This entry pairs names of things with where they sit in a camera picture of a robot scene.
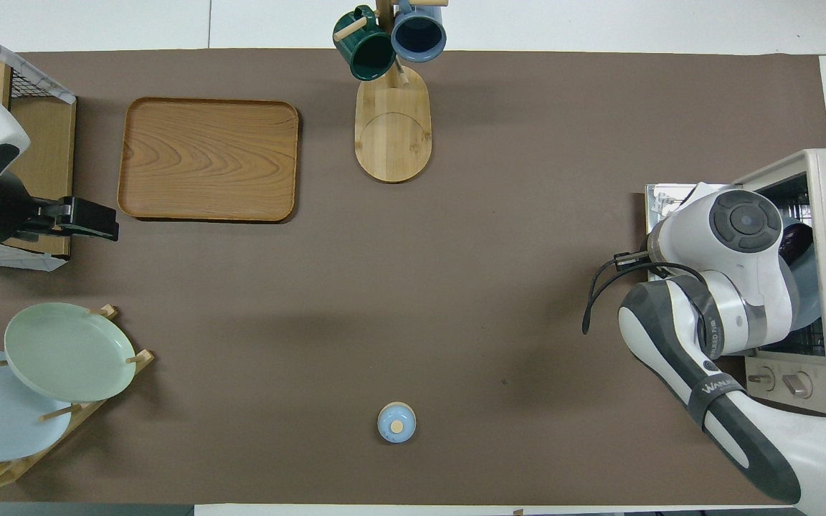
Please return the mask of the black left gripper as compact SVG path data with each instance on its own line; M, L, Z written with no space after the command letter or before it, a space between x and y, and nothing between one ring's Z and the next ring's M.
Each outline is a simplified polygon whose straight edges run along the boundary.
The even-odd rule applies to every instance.
M16 174L0 175L0 244L7 239L35 242L39 235L69 237L75 234L117 242L117 210L85 199L71 199L71 230L57 226L55 215L46 210L61 209L63 203L29 195Z

